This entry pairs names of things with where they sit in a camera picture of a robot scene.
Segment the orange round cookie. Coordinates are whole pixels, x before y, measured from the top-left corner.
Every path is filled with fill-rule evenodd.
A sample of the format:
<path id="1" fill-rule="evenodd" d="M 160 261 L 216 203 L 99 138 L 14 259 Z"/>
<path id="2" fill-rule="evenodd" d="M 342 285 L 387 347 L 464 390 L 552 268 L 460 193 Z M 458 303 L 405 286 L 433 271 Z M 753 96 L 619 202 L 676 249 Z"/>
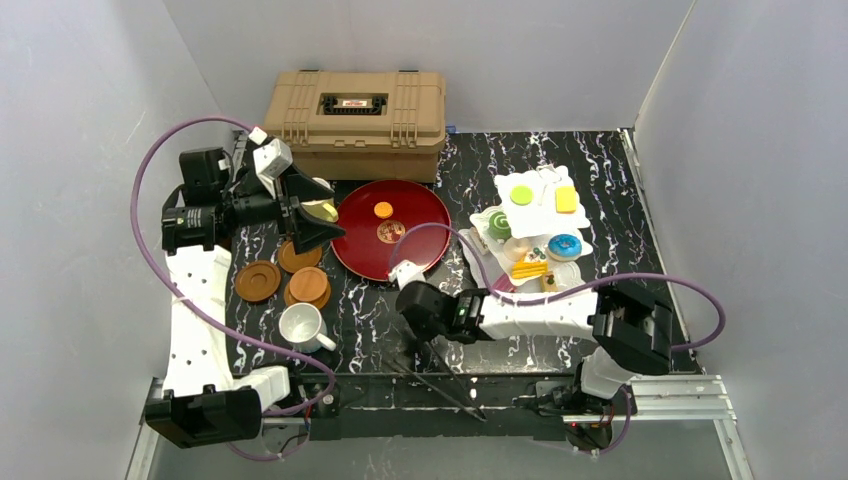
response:
<path id="1" fill-rule="evenodd" d="M 394 208 L 391 203 L 381 201 L 374 205 L 373 213 L 377 218 L 389 219 L 394 213 Z"/>

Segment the pink rectangular cake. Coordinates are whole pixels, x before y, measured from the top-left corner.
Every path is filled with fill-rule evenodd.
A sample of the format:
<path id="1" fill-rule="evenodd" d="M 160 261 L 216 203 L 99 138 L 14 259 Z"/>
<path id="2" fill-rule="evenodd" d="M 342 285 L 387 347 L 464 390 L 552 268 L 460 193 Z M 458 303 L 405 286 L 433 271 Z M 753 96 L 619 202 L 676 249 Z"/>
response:
<path id="1" fill-rule="evenodd" d="M 496 291 L 507 293 L 512 293 L 516 289 L 515 285 L 511 281 L 511 277 L 507 274 L 502 274 L 498 277 L 492 284 L 492 287 Z"/>

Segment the black tongs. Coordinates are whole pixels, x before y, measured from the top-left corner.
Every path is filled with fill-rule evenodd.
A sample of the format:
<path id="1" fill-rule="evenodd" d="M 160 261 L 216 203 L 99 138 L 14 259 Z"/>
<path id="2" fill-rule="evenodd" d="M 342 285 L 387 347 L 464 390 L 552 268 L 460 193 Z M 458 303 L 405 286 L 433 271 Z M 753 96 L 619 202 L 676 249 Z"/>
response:
<path id="1" fill-rule="evenodd" d="M 436 367 L 435 372 L 419 372 L 415 368 L 415 365 L 407 366 L 396 357 L 389 357 L 382 360 L 382 365 L 393 373 L 411 376 L 428 389 L 440 395 L 451 406 L 456 407 L 479 422 L 486 423 L 488 417 L 476 400 L 470 395 L 467 385 L 447 365 L 432 343 L 426 340 L 416 340 L 415 350 L 422 359 L 433 362 Z"/>

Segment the white triangular cake slice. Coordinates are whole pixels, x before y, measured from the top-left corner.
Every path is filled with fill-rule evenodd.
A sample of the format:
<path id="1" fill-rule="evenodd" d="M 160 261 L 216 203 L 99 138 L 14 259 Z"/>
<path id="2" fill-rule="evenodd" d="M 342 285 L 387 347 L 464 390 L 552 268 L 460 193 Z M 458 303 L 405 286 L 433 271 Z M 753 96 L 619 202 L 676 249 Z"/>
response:
<path id="1" fill-rule="evenodd" d="M 490 250 L 489 250 L 486 242 L 483 240 L 479 230 L 476 227 L 471 227 L 469 229 L 469 236 L 470 236 L 470 239 L 471 239 L 472 243 L 474 244 L 476 250 L 479 252 L 479 254 L 481 256 L 485 256 L 485 255 L 488 255 L 490 253 Z"/>

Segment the yellow triangular cake slice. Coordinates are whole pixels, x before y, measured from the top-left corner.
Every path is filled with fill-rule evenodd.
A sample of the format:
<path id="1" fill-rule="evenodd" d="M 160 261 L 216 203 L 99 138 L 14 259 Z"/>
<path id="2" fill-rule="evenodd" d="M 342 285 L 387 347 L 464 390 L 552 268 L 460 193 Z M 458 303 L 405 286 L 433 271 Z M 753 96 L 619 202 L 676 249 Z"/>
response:
<path id="1" fill-rule="evenodd" d="M 548 271 L 547 259 L 542 256 L 530 260 L 521 260 L 512 266 L 510 277 L 514 280 L 540 276 Z"/>

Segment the white round cake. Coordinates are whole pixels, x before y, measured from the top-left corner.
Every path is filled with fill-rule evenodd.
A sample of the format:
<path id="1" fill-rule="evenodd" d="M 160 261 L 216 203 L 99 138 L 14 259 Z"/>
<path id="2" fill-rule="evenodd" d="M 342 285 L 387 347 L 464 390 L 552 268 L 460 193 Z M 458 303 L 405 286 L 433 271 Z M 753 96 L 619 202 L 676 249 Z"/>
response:
<path id="1" fill-rule="evenodd" d="M 531 250 L 531 247 L 531 242 L 527 238 L 511 237 L 503 245 L 503 254 L 511 262 L 520 262 Z"/>

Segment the yellow rectangular cake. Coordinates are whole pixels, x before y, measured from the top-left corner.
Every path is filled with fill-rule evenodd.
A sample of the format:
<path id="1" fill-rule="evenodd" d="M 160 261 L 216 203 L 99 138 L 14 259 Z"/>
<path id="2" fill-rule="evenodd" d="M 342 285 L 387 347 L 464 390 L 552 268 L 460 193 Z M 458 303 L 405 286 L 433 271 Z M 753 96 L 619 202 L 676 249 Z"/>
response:
<path id="1" fill-rule="evenodd" d="M 539 280 L 542 292 L 556 293 L 559 291 L 556 276 L 553 272 L 548 271 L 544 273 Z"/>

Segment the white three-tier cake stand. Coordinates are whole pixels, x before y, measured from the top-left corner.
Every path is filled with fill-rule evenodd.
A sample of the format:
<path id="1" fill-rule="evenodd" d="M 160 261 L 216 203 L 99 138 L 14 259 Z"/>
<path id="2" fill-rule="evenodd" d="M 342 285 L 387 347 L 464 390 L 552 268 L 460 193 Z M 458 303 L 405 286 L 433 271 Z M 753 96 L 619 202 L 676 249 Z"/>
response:
<path id="1" fill-rule="evenodd" d="M 534 199 L 529 205 L 518 206 L 510 201 L 510 190 L 517 185 L 527 185 L 533 189 Z M 590 227 L 590 221 L 577 189 L 579 198 L 577 212 L 563 215 L 555 211 L 555 189 L 559 186 L 569 185 L 576 189 L 576 183 L 570 176 L 569 169 L 565 166 L 553 166 L 551 164 L 524 172 L 515 172 L 508 175 L 498 174 L 494 177 L 498 202 L 480 212 L 471 214 L 469 217 L 471 227 L 476 227 L 479 230 L 490 253 L 481 256 L 476 250 L 469 236 L 471 227 L 460 231 L 460 236 L 470 242 L 469 245 L 462 245 L 461 249 L 477 286 L 482 287 L 485 281 L 489 281 L 492 285 L 502 274 L 510 276 L 512 266 L 516 263 L 509 261 L 504 256 L 503 245 L 505 241 L 495 240 L 488 235 L 488 217 L 496 211 L 503 211 L 506 214 L 512 237 L 527 238 L 531 242 L 531 250 L 523 260 L 542 256 L 547 259 L 548 271 L 555 274 L 559 291 L 583 283 L 582 273 L 577 261 L 589 256 L 593 252 L 593 246 L 583 238 L 583 233 Z M 552 260 L 547 255 L 548 240 L 558 234 L 575 235 L 581 240 L 582 254 L 579 258 L 574 261 L 559 262 Z M 540 292 L 539 278 L 542 275 L 521 280 L 511 278 L 516 287 L 514 292 Z"/>

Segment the blue frosted donut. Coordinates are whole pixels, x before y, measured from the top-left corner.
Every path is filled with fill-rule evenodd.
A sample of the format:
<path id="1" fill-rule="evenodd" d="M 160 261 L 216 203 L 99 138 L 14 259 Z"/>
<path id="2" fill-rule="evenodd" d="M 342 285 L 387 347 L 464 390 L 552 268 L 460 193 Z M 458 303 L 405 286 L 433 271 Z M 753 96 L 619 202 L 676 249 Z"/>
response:
<path id="1" fill-rule="evenodd" d="M 558 234 L 552 236 L 547 243 L 547 255 L 555 261 L 569 262 L 579 258 L 582 254 L 581 240 L 571 234 Z"/>

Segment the green round macaron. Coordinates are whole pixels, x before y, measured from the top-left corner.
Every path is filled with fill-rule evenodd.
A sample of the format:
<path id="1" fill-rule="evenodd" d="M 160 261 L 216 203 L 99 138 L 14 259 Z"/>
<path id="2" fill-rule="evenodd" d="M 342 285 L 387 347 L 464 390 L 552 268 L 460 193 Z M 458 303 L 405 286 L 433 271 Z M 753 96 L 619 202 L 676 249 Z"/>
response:
<path id="1" fill-rule="evenodd" d="M 534 199 L 534 191 L 527 185 L 517 185 L 510 190 L 510 201 L 518 206 L 529 205 Z"/>

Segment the orange square cake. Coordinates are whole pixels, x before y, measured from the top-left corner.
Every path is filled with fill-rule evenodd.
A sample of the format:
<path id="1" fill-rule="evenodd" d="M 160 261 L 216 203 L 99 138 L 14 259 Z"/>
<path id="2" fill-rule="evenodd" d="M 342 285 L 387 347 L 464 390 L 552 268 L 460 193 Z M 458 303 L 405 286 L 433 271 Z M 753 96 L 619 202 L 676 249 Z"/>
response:
<path id="1" fill-rule="evenodd" d="M 570 215 L 577 212 L 579 198 L 574 186 L 559 186 L 554 192 L 555 211 L 558 214 Z"/>

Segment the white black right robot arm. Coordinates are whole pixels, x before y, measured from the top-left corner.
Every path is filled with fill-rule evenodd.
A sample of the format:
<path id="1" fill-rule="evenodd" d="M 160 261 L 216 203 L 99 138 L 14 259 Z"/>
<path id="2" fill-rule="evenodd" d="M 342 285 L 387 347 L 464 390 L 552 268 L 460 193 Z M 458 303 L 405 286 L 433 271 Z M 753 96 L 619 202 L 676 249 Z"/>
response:
<path id="1" fill-rule="evenodd" d="M 602 400 L 638 376 L 671 370 L 672 309 L 631 281 L 561 299 L 486 289 L 451 296 L 412 281 L 401 289 L 395 308 L 424 341 L 438 336 L 463 344 L 512 336 L 591 339 L 597 348 L 581 361 L 576 385 L 580 393 Z"/>

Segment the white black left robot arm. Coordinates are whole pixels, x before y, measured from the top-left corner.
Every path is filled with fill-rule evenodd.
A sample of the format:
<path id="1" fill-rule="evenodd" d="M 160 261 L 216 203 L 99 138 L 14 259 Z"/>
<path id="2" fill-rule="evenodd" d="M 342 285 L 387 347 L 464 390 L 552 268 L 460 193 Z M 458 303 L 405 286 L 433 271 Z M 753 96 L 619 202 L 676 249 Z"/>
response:
<path id="1" fill-rule="evenodd" d="M 326 199 L 320 185 L 296 167 L 277 141 L 252 146 L 239 168 L 221 147 L 183 152 L 181 183 L 161 210 L 163 263 L 144 253 L 154 274 L 172 296 L 170 358 L 161 394 L 147 402 L 146 424 L 180 448 L 252 439 L 267 416 L 294 415 L 334 391 L 334 372 L 302 349 L 250 337 L 226 323 L 231 288 L 249 280 L 251 268 L 230 273 L 231 240 L 243 228 L 274 222 L 293 238 L 298 252 L 339 237 L 341 229 L 307 214 L 302 200 Z M 234 377 L 227 343 L 234 340 L 286 362 Z M 306 393 L 290 361 L 325 374 Z"/>

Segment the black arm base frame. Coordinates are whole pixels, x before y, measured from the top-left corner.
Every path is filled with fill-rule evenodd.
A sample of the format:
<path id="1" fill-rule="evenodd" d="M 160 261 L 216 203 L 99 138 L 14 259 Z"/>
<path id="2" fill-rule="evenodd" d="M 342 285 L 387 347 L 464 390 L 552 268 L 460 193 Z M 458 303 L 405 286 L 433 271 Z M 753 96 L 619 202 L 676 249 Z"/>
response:
<path id="1" fill-rule="evenodd" d="M 341 374 L 309 416 L 271 417 L 267 427 L 301 427 L 313 441 L 342 439 L 525 437 L 573 441 L 586 449 L 613 442 L 618 421 L 638 411 L 631 388 L 610 400 L 580 397 L 571 374 L 457 374 L 488 417 L 479 422 L 411 376 Z"/>

